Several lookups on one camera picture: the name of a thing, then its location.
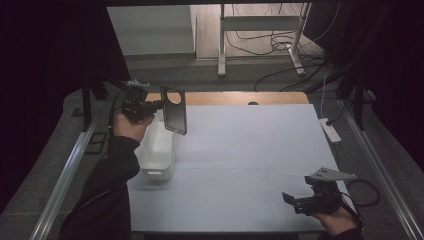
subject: black sleeve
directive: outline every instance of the black sleeve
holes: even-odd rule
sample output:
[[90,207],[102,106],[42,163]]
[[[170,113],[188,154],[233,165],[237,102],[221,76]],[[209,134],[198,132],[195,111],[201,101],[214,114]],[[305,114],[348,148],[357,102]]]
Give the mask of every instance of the black sleeve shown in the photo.
[[362,230],[360,228],[354,228],[340,233],[337,236],[334,236],[333,240],[364,240],[361,234]]
[[127,137],[109,139],[108,156],[91,171],[75,208],[62,224],[60,239],[131,239],[127,181],[140,166]]

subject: metal rail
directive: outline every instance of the metal rail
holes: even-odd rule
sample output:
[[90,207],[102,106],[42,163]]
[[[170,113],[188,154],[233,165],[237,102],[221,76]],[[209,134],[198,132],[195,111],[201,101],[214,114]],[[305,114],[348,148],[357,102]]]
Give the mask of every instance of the metal rail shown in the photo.
[[[339,104],[343,108],[343,102],[341,100],[339,100]],[[373,168],[374,173],[377,176],[384,192],[386,193],[389,202],[391,203],[401,224],[408,234],[409,239],[424,240],[423,232],[421,231],[417,220],[412,214],[412,211],[403,198],[402,194],[396,187],[393,179],[390,177],[389,173],[384,167],[366,132],[361,131],[358,125],[355,123],[355,120],[352,118],[352,109],[349,107],[349,105],[346,105],[345,107],[347,111],[344,111],[344,115],[348,120],[356,138],[358,139],[361,148],[367,156],[367,159],[370,162],[371,167]]]
[[53,222],[56,219],[60,206],[62,205],[63,199],[68,192],[69,185],[72,182],[72,179],[81,161],[82,155],[84,154],[91,135],[94,132],[94,128],[97,125],[101,110],[105,105],[106,104],[104,101],[96,101],[94,103],[92,110],[93,120],[91,121],[88,130],[86,132],[82,132],[79,135],[74,149],[72,150],[71,155],[69,156],[68,161],[66,162],[66,165],[63,168],[63,171],[56,183],[56,186],[54,187],[53,192],[50,195],[50,198],[47,201],[47,204],[44,207],[44,210],[41,213],[41,216],[38,219],[38,222],[35,225],[35,228],[29,239],[41,240],[47,238]]

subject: human hand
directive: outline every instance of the human hand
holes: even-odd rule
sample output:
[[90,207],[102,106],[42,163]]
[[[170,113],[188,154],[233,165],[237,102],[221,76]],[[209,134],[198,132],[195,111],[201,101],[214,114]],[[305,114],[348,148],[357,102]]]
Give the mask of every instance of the human hand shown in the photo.
[[352,215],[350,215],[342,207],[340,207],[332,214],[317,213],[312,214],[312,216],[317,218],[321,222],[322,226],[327,230],[328,234],[331,237],[334,237],[342,232],[358,227]]
[[141,142],[147,126],[153,122],[154,118],[155,115],[152,114],[151,116],[141,120],[139,123],[132,124],[124,114],[120,113],[115,117],[113,133],[115,136],[129,137]]

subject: white tabletop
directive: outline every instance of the white tabletop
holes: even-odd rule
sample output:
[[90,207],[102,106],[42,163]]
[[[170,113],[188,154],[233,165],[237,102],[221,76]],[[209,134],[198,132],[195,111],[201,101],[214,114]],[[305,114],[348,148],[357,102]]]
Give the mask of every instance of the white tabletop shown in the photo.
[[133,231],[323,230],[281,195],[310,197],[304,176],[338,170],[312,105],[188,106],[187,129],[171,180],[128,182]]

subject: white plastic container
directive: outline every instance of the white plastic container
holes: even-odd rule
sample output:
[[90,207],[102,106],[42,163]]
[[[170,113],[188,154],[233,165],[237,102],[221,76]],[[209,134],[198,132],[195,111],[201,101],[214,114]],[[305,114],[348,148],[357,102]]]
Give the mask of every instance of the white plastic container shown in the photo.
[[174,175],[174,133],[165,129],[162,110],[155,115],[140,147],[134,152],[147,179],[166,181]]

